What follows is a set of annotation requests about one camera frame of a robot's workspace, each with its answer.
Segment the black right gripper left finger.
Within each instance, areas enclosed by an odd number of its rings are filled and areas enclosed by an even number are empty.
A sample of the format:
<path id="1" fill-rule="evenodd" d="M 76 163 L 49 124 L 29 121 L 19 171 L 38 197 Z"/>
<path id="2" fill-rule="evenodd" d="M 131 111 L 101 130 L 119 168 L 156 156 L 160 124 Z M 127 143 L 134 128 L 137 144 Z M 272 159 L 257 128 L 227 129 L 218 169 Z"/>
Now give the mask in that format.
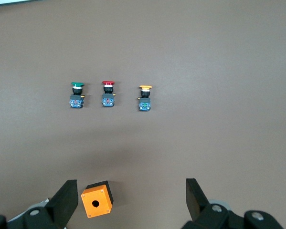
<path id="1" fill-rule="evenodd" d="M 67 180 L 44 207 L 35 207 L 23 216 L 26 229 L 63 229 L 78 205 L 76 180 Z"/>

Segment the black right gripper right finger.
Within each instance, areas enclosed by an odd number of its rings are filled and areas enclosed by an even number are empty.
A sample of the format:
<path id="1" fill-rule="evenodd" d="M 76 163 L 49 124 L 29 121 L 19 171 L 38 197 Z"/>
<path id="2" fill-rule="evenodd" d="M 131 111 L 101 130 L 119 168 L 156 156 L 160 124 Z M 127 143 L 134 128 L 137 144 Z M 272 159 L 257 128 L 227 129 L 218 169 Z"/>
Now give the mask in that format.
<path id="1" fill-rule="evenodd" d="M 197 180 L 186 179 L 186 204 L 191 221 L 183 229 L 227 229 L 229 211 L 218 203 L 210 203 Z"/>

